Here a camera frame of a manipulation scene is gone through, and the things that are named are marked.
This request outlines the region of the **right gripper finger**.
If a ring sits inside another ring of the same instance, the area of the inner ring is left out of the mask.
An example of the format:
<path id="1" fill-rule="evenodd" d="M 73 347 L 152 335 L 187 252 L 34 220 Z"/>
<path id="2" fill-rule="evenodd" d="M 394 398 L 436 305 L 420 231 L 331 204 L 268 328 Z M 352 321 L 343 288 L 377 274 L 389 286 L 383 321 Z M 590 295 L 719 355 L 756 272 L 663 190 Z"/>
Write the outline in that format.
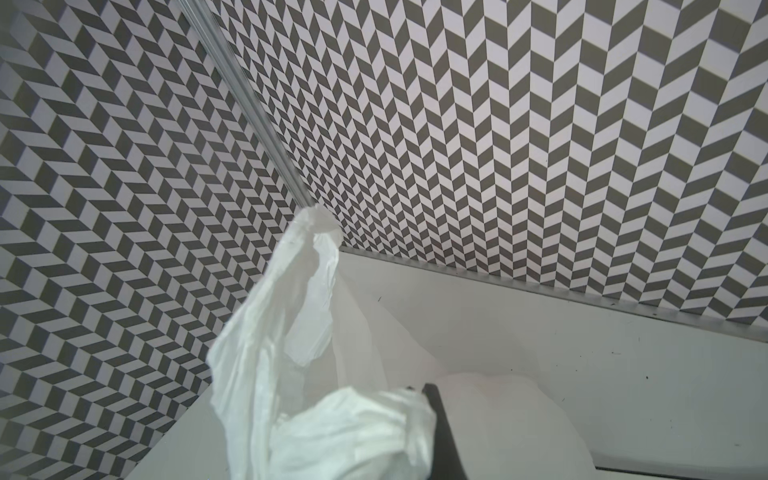
<path id="1" fill-rule="evenodd" d="M 467 479 L 438 387 L 426 383 L 408 414 L 407 456 L 418 479 Z"/>

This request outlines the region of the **white plastic bag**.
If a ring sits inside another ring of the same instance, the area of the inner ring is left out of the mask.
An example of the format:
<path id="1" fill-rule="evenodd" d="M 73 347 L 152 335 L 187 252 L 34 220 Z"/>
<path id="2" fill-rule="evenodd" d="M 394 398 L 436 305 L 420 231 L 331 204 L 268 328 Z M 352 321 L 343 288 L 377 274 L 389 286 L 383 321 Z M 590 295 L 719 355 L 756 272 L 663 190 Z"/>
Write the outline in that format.
<path id="1" fill-rule="evenodd" d="M 343 234 L 302 209 L 207 356 L 234 479 L 418 479 L 415 395 L 435 384 L 467 479 L 593 479 L 565 412 L 523 376 L 447 374 L 339 273 Z"/>

